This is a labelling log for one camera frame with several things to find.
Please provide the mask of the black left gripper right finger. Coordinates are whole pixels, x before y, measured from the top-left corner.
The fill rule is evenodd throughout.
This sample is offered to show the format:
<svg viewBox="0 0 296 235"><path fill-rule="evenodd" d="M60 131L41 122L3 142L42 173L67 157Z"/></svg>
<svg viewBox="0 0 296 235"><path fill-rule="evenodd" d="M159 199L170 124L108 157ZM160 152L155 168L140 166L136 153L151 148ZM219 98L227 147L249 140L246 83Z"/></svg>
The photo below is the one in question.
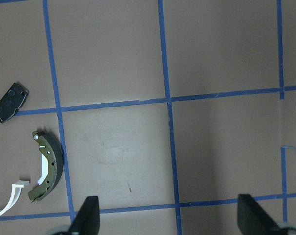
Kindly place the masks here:
<svg viewBox="0 0 296 235"><path fill-rule="evenodd" d="M243 235L285 234L250 194L238 195L237 225Z"/></svg>

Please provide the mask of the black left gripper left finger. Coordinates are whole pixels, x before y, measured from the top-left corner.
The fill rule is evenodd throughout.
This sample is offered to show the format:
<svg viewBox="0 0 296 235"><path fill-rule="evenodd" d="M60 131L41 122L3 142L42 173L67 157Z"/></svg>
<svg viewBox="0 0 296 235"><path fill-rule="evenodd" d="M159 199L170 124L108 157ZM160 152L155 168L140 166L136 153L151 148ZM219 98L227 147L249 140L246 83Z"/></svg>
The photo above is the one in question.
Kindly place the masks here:
<svg viewBox="0 0 296 235"><path fill-rule="evenodd" d="M69 227L69 235L98 235L100 229L100 213L98 196L86 197L73 223Z"/></svg>

